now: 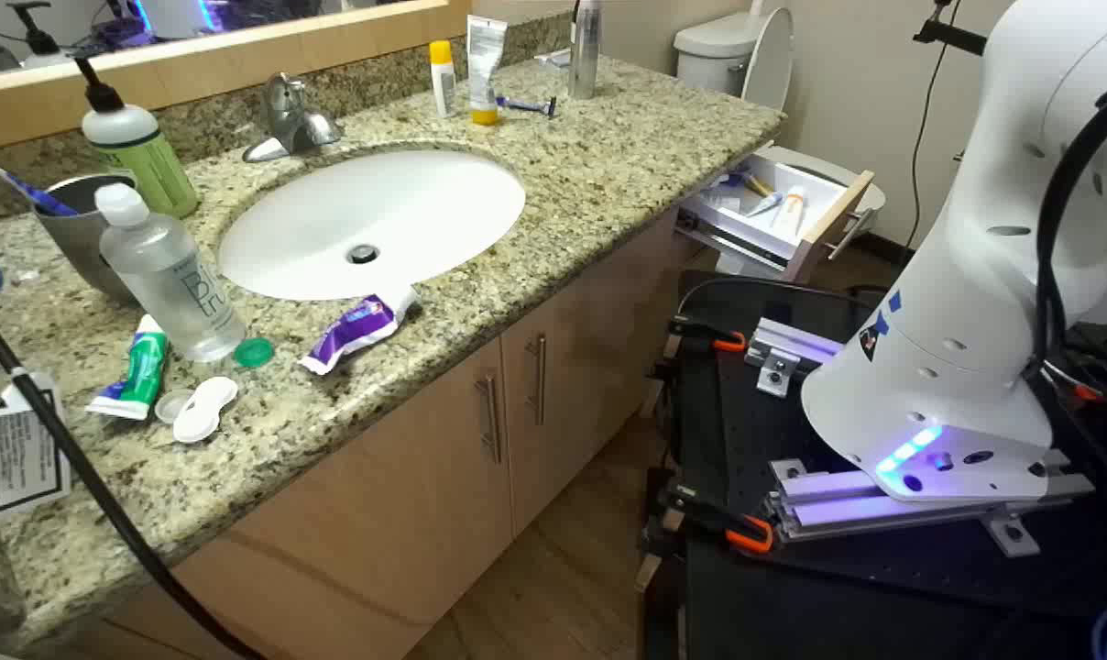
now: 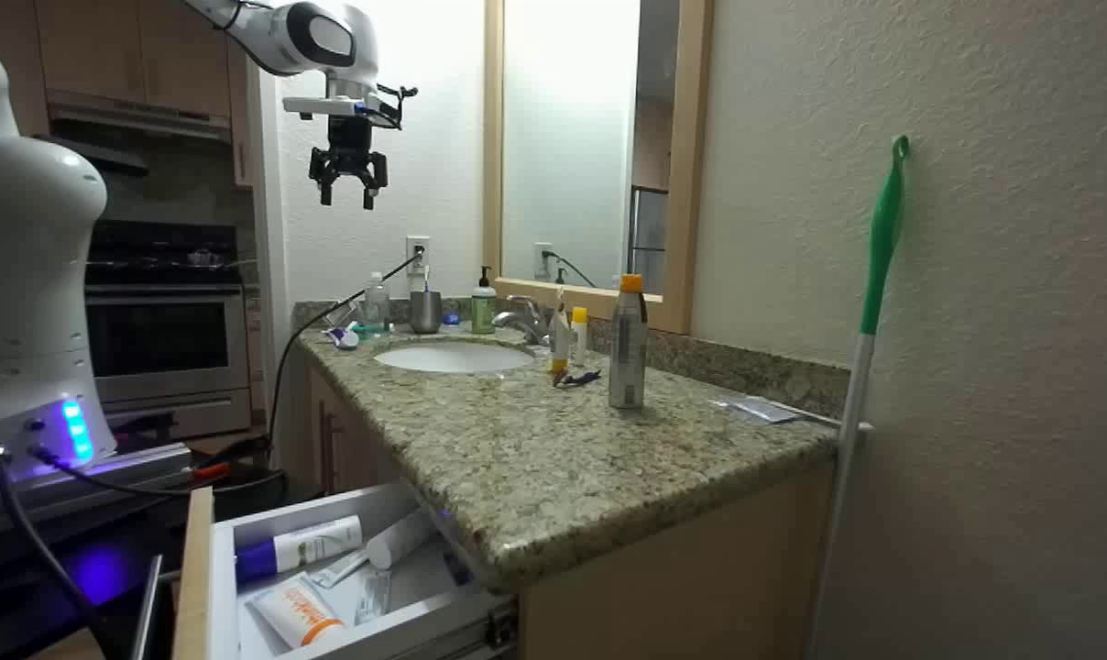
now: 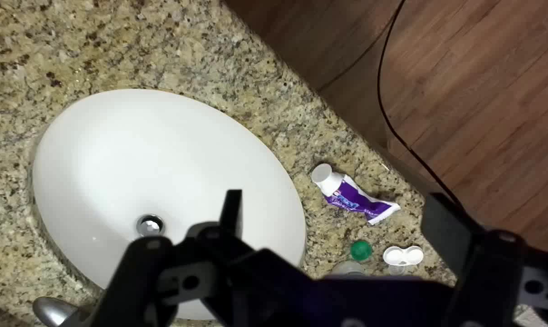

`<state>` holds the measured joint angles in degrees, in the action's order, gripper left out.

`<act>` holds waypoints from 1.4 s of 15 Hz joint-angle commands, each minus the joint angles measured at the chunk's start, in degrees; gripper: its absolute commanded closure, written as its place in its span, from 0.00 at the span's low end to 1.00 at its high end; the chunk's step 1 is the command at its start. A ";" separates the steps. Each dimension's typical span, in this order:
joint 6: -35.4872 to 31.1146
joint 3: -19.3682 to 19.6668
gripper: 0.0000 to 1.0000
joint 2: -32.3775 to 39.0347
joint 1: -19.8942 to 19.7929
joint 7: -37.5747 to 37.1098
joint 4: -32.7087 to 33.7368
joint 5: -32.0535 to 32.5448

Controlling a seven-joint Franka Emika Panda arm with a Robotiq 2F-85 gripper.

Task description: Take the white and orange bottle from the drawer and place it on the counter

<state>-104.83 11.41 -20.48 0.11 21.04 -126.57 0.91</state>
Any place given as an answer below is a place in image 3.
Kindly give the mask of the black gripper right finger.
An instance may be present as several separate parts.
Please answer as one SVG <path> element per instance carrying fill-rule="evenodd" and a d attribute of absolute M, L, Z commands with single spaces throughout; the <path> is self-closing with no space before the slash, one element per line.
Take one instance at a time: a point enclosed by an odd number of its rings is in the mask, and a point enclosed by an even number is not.
<path fill-rule="evenodd" d="M 420 234 L 453 274 L 462 271 L 480 233 L 482 227 L 444 195 L 429 193 L 424 198 Z"/>

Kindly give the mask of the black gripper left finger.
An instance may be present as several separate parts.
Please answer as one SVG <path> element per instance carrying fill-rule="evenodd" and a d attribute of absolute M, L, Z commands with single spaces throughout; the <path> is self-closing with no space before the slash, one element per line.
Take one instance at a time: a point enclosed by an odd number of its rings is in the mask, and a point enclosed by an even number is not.
<path fill-rule="evenodd" d="M 219 213 L 219 225 L 233 236 L 241 236 L 242 220 L 242 191 L 228 189 L 224 193 L 222 207 Z"/>

